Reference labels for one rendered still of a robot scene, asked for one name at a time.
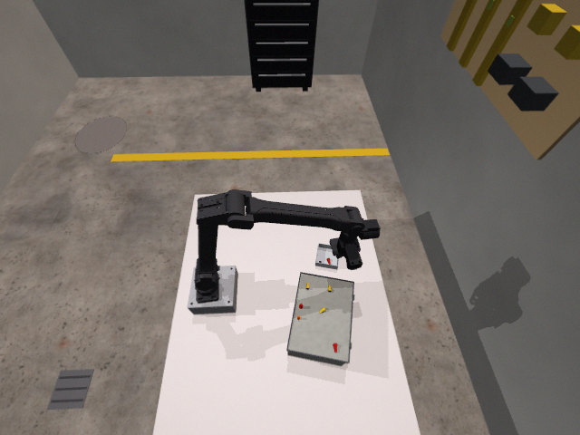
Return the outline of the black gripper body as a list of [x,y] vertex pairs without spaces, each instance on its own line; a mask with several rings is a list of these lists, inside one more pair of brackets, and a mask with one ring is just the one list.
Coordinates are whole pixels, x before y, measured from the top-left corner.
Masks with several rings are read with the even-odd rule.
[[[338,253],[338,250],[337,250],[337,243],[338,243],[338,240],[339,240],[339,239],[340,239],[340,237],[338,237],[338,238],[332,238],[332,239],[330,239],[330,241],[329,241],[329,242],[330,242],[330,246],[332,247],[332,250],[333,250],[333,255],[334,255],[334,256],[335,256],[335,255],[337,255],[338,257],[341,257],[341,256],[345,256],[345,254],[341,254],[341,255],[339,255],[339,253]],[[340,240],[341,240],[341,239],[340,239]],[[341,240],[341,242],[343,242],[343,241]],[[358,251],[359,251],[359,252],[361,251],[361,248],[360,248],[360,246],[358,247]]]

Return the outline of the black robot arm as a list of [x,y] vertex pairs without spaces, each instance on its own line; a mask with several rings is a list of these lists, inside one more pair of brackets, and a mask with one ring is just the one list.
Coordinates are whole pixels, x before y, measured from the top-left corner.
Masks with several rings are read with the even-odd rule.
[[377,219],[364,220],[357,207],[322,208],[267,201],[252,197],[251,191],[238,189],[198,198],[195,289],[198,290],[196,301],[199,304],[219,299],[220,266],[216,259],[218,225],[250,230],[254,223],[325,227],[341,231],[340,239],[343,242],[338,240],[337,250],[339,255],[345,254],[346,265],[350,270],[363,265],[357,237],[364,240],[380,236]]

